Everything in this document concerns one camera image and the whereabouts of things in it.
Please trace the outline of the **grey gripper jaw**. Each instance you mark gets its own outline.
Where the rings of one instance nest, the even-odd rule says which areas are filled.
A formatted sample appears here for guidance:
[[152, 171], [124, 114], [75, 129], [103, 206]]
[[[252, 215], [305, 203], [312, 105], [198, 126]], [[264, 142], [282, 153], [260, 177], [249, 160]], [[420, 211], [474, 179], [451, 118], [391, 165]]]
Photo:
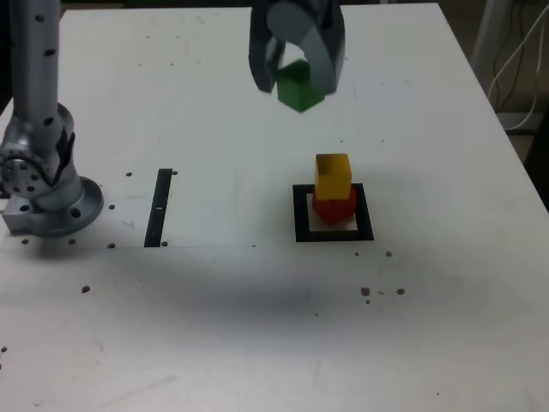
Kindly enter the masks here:
[[250, 13], [250, 72], [257, 88], [264, 93], [272, 92], [286, 49], [286, 44], [272, 34], [267, 24], [268, 12], [276, 3], [253, 1]]
[[297, 46], [323, 95], [338, 88], [345, 57], [345, 23], [338, 1], [282, 1], [269, 7], [267, 26], [277, 40]]

